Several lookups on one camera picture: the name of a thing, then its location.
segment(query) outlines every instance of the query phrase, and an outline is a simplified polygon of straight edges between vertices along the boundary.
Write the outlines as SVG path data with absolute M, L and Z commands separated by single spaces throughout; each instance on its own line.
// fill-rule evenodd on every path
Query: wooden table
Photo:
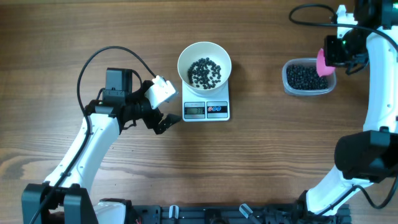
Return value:
M 344 3 L 322 2 L 335 9 Z M 323 38 L 336 32 L 290 23 L 287 15 L 297 4 L 111 1 L 0 6 L 0 222 L 22 222 L 23 189 L 41 183 L 74 140 L 82 120 L 76 100 L 78 74 L 88 57 L 107 45 L 132 49 L 156 74 L 181 88 L 181 51 L 198 41 L 220 44 L 233 61 L 232 117 L 222 123 L 181 122 L 160 136 L 138 122 L 106 154 L 91 191 L 93 203 L 105 197 L 131 199 L 135 205 L 293 202 L 314 187 L 333 167 L 337 140 L 362 130 L 369 73 L 347 77 L 338 70 L 338 84 L 328 95 L 286 95 L 284 63 L 316 56 Z M 328 17 L 324 11 L 310 15 L 302 13 L 308 20 Z M 104 87 L 107 67 L 133 68 L 143 79 L 151 78 L 127 53 L 104 52 L 84 74 L 84 104 Z M 134 80 L 133 88 L 138 86 Z M 181 96 L 160 108 L 181 114 Z M 370 187 L 371 197 L 381 202 L 391 184 L 385 180 Z M 349 203 L 355 223 L 395 223 L 398 217 L 396 198 L 381 211 L 371 209 L 362 194 Z

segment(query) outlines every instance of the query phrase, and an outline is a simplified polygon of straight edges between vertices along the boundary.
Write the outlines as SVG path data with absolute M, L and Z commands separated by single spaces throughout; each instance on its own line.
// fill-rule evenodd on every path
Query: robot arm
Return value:
M 131 206 L 121 202 L 101 202 L 93 208 L 88 196 L 106 152 L 122 130 L 136 126 L 138 119 L 143 119 L 147 128 L 156 134 L 162 134 L 182 119 L 173 114 L 163 119 L 164 115 L 157 108 L 177 94 L 169 81 L 156 76 L 152 81 L 141 83 L 139 77 L 141 87 L 132 93 L 133 73 L 139 77 L 134 70 L 107 69 L 103 99 L 92 100 L 85 107 L 90 133 L 86 119 L 83 119 L 79 133 L 61 163 L 43 184 L 29 184 L 25 188 L 22 194 L 24 223 L 124 223 Z M 132 125 L 125 128 L 129 121 Z M 90 136 L 79 154 L 87 134 Z M 72 168 L 64 175 L 70 164 Z M 47 203 L 43 202 L 45 198 L 50 198 Z M 64 207 L 65 215 L 62 213 L 60 217 L 58 213 L 48 212 L 59 205 Z
M 344 6 L 337 12 L 337 21 L 344 24 L 358 24 L 354 17 L 360 19 L 362 26 L 376 25 L 375 19 L 364 19 L 361 7 L 381 10 L 379 17 L 386 21 L 385 11 L 394 12 L 391 6 L 369 3 L 356 6 L 356 14 L 347 14 Z M 389 20 L 390 24 L 381 24 L 377 29 L 396 43 L 398 42 L 398 25 Z M 346 67 L 347 74 L 359 63 L 366 66 L 370 63 L 369 108 L 363 126 L 363 133 L 345 136 L 336 145 L 336 165 L 326 177 L 305 196 L 307 210 L 316 215 L 335 215 L 338 208 L 351 198 L 359 188 L 379 183 L 386 177 L 397 174 L 398 160 L 394 151 L 397 150 L 398 124 L 398 61 L 397 50 L 389 41 L 380 35 L 338 28 L 337 36 L 325 39 L 326 64 Z
M 72 184 L 78 184 L 90 192 L 95 174 L 106 152 L 117 140 L 126 122 L 133 120 L 135 124 L 135 120 L 142 118 L 148 128 L 154 129 L 156 134 L 162 134 L 180 120 L 179 116 L 170 114 L 162 121 L 163 114 L 157 109 L 162 102 L 177 94 L 170 81 L 156 76 L 152 81 L 145 81 L 140 90 L 131 93 L 131 78 L 132 70 L 118 68 L 107 70 L 103 100 L 93 100 L 86 108 L 90 112 L 90 138 L 71 169 L 70 175 L 65 178 L 60 187 L 68 188 Z M 54 186 L 66 166 L 77 154 L 85 138 L 86 130 L 86 121 L 83 119 L 78 136 L 61 163 L 44 182 L 49 182 L 50 186 Z

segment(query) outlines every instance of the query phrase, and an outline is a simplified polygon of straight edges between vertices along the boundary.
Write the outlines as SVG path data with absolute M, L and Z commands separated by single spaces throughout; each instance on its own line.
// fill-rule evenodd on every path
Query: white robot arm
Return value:
M 345 7 L 340 6 L 337 12 L 338 22 L 345 24 L 357 24 L 354 20 L 353 14 L 346 13 Z M 343 39 L 345 35 L 350 35 L 349 28 L 338 28 L 338 39 Z M 398 26 L 392 26 L 390 29 L 383 29 L 382 26 L 378 28 L 379 31 L 387 34 L 395 43 L 398 42 Z M 366 48 L 369 55 L 370 63 L 370 84 L 369 84 L 369 106 L 368 115 L 363 126 L 363 131 L 385 132 L 391 134 L 398 134 L 398 61 L 397 50 L 384 37 L 378 34 L 371 33 L 366 38 Z M 335 160 L 339 158 L 338 144 L 336 147 Z M 344 147 L 347 151 L 354 151 L 350 147 Z M 335 215 L 337 210 L 356 192 L 359 188 L 353 189 L 354 185 L 362 186 L 362 188 L 369 187 L 373 181 L 366 177 L 346 179 L 342 171 L 337 166 L 326 175 L 326 177 L 314 188 L 310 189 L 306 194 L 307 209 L 316 215 L 324 216 Z
M 107 49 L 121 49 L 136 56 L 155 77 L 142 83 L 138 73 L 131 69 L 108 68 L 106 85 L 101 89 L 96 100 L 85 108 L 79 96 L 80 80 L 88 63 L 93 57 Z M 132 74 L 135 74 L 141 87 L 132 93 Z M 49 214 L 49 209 L 64 206 L 65 223 L 115 223 L 125 221 L 127 204 L 101 202 L 95 211 L 88 197 L 94 177 L 109 147 L 115 142 L 123 129 L 136 125 L 136 120 L 143 119 L 148 129 L 162 134 L 182 118 L 163 114 L 158 106 L 169 101 L 178 92 L 170 81 L 155 76 L 147 65 L 134 52 L 124 47 L 110 46 L 97 51 L 86 62 L 78 79 L 78 100 L 85 115 L 79 133 L 65 157 L 55 170 L 46 177 L 42 185 L 29 184 L 22 194 L 22 212 L 24 223 L 58 223 L 56 213 Z

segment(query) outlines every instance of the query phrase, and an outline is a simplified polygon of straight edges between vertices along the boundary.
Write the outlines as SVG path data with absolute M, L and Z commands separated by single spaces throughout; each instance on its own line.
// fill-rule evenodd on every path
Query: white scale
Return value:
M 203 96 L 191 90 L 182 82 L 182 115 L 187 122 L 227 121 L 229 120 L 228 81 L 220 90 L 209 96 Z

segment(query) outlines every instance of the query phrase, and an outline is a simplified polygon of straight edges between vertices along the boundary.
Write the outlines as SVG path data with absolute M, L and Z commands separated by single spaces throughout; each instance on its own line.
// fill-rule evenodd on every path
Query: black cable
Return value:
M 317 23 L 317 22 L 304 22 L 304 21 L 297 21 L 297 20 L 292 18 L 292 15 L 296 11 L 298 11 L 300 9 L 303 9 L 303 8 L 306 8 L 306 7 L 322 7 L 322 8 L 325 8 L 325 9 L 327 9 L 327 10 L 329 10 L 329 11 L 331 11 L 333 13 L 333 22 L 336 22 L 336 20 L 337 20 L 336 12 L 330 6 L 327 6 L 327 5 L 324 5 L 324 4 L 303 4 L 303 5 L 297 6 L 294 9 L 292 9 L 291 12 L 289 13 L 289 20 L 291 22 L 293 22 L 294 24 L 305 25 L 305 26 L 346 27 L 346 28 L 367 30 L 367 31 L 373 32 L 373 33 L 378 34 L 381 37 L 385 38 L 388 42 L 390 42 L 390 44 L 393 46 L 393 48 L 395 48 L 395 50 L 398 52 L 398 44 L 391 37 L 389 37 L 387 34 L 381 32 L 379 30 L 376 30 L 376 29 L 363 27 L 363 26 L 358 26 L 358 25 L 352 25 L 352 24 L 336 24 L 336 23 L 327 24 L 327 23 Z
M 396 179 L 394 181 L 394 183 L 392 184 L 392 187 L 390 189 L 390 192 L 388 193 L 386 199 L 383 201 L 383 203 L 381 203 L 380 205 L 375 205 L 374 202 L 372 201 L 372 199 L 370 198 L 369 194 L 367 193 L 367 191 L 359 185 L 354 185 L 352 188 L 350 188 L 347 193 L 345 193 L 339 200 L 337 200 L 333 205 L 330 205 L 327 209 L 325 209 L 324 211 L 322 211 L 321 213 L 319 213 L 317 216 L 322 216 L 323 214 L 325 214 L 326 212 L 329 212 L 330 210 L 333 210 L 338 204 L 340 204 L 347 196 L 349 196 L 352 192 L 354 192 L 356 189 L 359 189 L 362 191 L 362 193 L 365 195 L 366 200 L 368 200 L 369 204 L 372 206 L 372 208 L 375 209 L 382 209 L 384 208 L 392 199 L 392 197 L 394 196 L 397 188 L 398 188 L 398 176 L 396 176 Z
M 138 75 L 138 72 L 136 72 L 135 70 L 133 70 L 132 69 L 132 72 L 136 75 L 136 77 L 139 79 L 139 84 L 140 84 L 140 87 L 142 88 L 142 80 L 141 80 L 141 77 Z
M 81 109 L 81 112 L 83 113 L 83 116 L 86 120 L 86 125 L 87 125 L 87 132 L 86 132 L 86 136 L 79 148 L 79 150 L 77 151 L 76 155 L 73 157 L 72 161 L 69 163 L 68 167 L 65 169 L 65 171 L 61 174 L 61 177 L 58 179 L 58 181 L 54 184 L 53 188 L 51 189 L 51 191 L 46 195 L 46 197 L 44 198 L 44 200 L 42 201 L 42 203 L 40 203 L 39 209 L 37 209 L 37 211 L 35 212 L 35 214 L 33 215 L 32 219 L 30 220 L 30 224 L 33 224 L 37 217 L 42 213 L 42 210 L 44 209 L 44 207 L 48 204 L 48 202 L 50 201 L 50 199 L 52 198 L 53 194 L 55 193 L 55 191 L 57 190 L 57 188 L 59 187 L 59 185 L 63 182 L 63 180 L 68 176 L 70 170 L 72 169 L 72 167 L 75 165 L 75 162 L 77 161 L 77 159 L 79 158 L 81 152 L 83 152 L 87 141 L 89 139 L 89 136 L 91 134 L 91 126 L 90 126 L 90 120 L 88 119 L 88 115 L 84 109 L 83 103 L 81 102 L 81 98 L 80 98 L 80 82 L 81 82 L 81 78 L 83 76 L 83 73 L 86 70 L 86 67 L 88 66 L 88 64 L 92 61 L 92 59 L 97 56 L 99 53 L 108 50 L 108 49 L 120 49 L 120 50 L 124 50 L 129 52 L 130 54 L 132 54 L 133 56 L 135 56 L 148 70 L 148 72 L 153 75 L 154 77 L 156 77 L 156 75 L 150 70 L 150 68 L 145 64 L 145 62 L 136 54 L 134 53 L 132 50 L 127 49 L 125 47 L 120 47 L 120 46 L 109 46 L 109 47 L 104 47 L 102 49 L 97 50 L 97 52 L 95 52 L 88 60 L 87 62 L 84 64 L 83 68 L 80 71 L 78 80 L 77 80 L 77 89 L 76 89 L 76 93 L 77 93 L 77 100 L 79 102 L 79 106 Z
M 99 99 L 100 99 L 101 93 L 102 93 L 102 91 L 104 91 L 104 90 L 105 90 L 105 88 L 101 88 L 101 89 L 99 89 L 99 92 L 98 92 L 97 98 L 95 98 L 96 100 L 99 100 Z
M 394 196 L 397 187 L 398 187 L 398 176 L 396 177 L 396 179 L 394 180 L 394 183 L 392 184 L 392 187 L 390 189 L 390 192 L 388 193 L 386 199 L 380 204 L 380 205 L 375 205 L 372 201 L 372 199 L 370 198 L 369 194 L 365 191 L 365 189 L 362 186 L 357 186 L 357 188 L 359 188 L 362 193 L 365 195 L 366 200 L 368 200 L 369 204 L 372 206 L 372 208 L 375 209 L 382 209 L 384 208 L 392 199 L 392 196 Z

